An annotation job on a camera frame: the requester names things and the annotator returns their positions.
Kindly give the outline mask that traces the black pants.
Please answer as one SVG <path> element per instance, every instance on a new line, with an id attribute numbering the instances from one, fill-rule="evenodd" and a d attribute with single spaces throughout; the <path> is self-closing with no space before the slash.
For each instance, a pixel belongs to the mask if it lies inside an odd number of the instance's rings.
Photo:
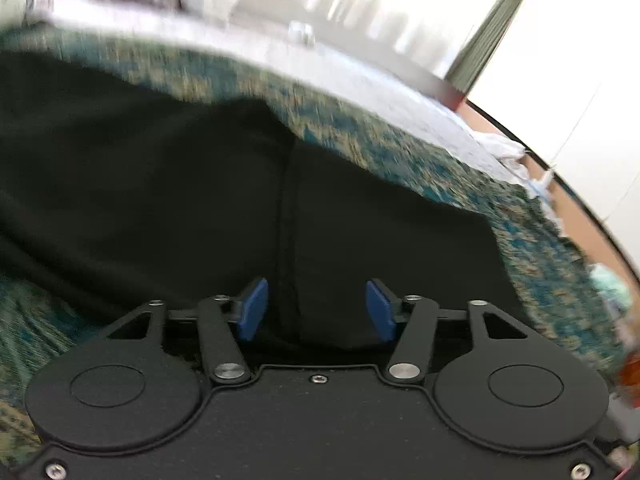
<path id="1" fill-rule="evenodd" d="M 371 278 L 527 318 L 479 214 L 299 140 L 265 102 L 181 102 L 27 52 L 1 57 L 1 263 L 94 320 L 265 278 L 262 341 L 296 352 L 375 344 Z"/>

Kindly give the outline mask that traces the teal paisley bedspread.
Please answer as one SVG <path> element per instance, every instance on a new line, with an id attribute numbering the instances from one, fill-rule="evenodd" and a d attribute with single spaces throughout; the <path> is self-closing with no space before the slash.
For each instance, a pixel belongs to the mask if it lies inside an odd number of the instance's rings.
<path id="1" fill-rule="evenodd" d="M 1 49 L 79 62 L 180 100 L 264 98 L 301 139 L 336 151 L 436 202 L 484 214 L 536 330 L 608 379 L 613 380 L 623 366 L 626 352 L 589 283 L 582 252 L 560 237 L 538 202 L 515 184 L 438 148 L 436 141 L 417 139 L 408 133 L 409 127 L 392 126 L 378 117 L 382 113 L 366 112 L 346 99 L 231 54 L 205 54 L 150 40 L 35 25 L 2 32 Z M 92 329 L 64 301 L 1 272 L 2 465 L 21 465 L 40 448 L 22 405 L 27 379 Z"/>

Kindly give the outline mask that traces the crumpled white cloth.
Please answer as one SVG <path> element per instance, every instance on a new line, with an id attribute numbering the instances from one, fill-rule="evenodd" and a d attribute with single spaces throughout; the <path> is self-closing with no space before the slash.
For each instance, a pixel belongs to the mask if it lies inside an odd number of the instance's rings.
<path id="1" fill-rule="evenodd" d="M 513 141 L 498 133 L 488 133 L 487 151 L 505 166 L 518 180 L 526 182 L 530 175 L 528 169 L 522 163 L 526 155 L 523 144 Z"/>

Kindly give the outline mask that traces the folded green clothes stack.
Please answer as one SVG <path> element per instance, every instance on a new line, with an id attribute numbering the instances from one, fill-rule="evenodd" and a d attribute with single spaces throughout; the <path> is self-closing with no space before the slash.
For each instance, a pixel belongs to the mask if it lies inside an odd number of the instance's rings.
<path id="1" fill-rule="evenodd" d="M 589 277 L 593 287 L 605 301 L 619 315 L 626 315 L 634 300 L 627 284 L 608 266 L 603 263 L 593 263 L 589 268 Z"/>

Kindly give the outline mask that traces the orange red bag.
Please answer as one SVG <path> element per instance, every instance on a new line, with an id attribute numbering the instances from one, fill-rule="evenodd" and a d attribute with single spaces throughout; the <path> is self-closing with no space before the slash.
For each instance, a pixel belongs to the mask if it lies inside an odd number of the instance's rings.
<path id="1" fill-rule="evenodd" d="M 640 396 L 640 356 L 639 352 L 631 352 L 618 374 L 620 390 L 634 403 L 639 402 Z"/>

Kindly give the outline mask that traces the white bed sheet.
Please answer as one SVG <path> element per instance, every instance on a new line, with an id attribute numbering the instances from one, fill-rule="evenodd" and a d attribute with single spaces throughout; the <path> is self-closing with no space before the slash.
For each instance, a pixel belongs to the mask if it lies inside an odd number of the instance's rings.
<path id="1" fill-rule="evenodd" d="M 265 68 L 352 102 L 491 177 L 520 185 L 529 180 L 528 170 L 515 158 L 524 154 L 520 144 L 498 133 L 474 131 L 444 104 L 323 44 L 310 48 L 238 25 L 220 27 L 177 13 L 90 0 L 60 0 L 37 6 L 27 16 L 109 37 L 221 54 Z"/>

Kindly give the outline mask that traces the green curtain right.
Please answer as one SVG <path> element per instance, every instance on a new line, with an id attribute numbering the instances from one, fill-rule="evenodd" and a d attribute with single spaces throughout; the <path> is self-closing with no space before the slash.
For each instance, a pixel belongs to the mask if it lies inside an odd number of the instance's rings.
<path id="1" fill-rule="evenodd" d="M 480 27 L 462 48 L 445 80 L 467 96 L 498 48 L 523 0 L 497 0 Z"/>

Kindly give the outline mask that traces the small white cloth bundle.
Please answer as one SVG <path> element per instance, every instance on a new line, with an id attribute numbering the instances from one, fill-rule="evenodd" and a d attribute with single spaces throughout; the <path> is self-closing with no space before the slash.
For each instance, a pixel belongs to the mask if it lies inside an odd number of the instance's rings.
<path id="1" fill-rule="evenodd" d="M 293 44 L 300 44 L 306 48 L 312 48 L 316 44 L 314 28 L 311 24 L 300 21 L 290 21 L 290 24 L 288 24 L 288 38 Z"/>

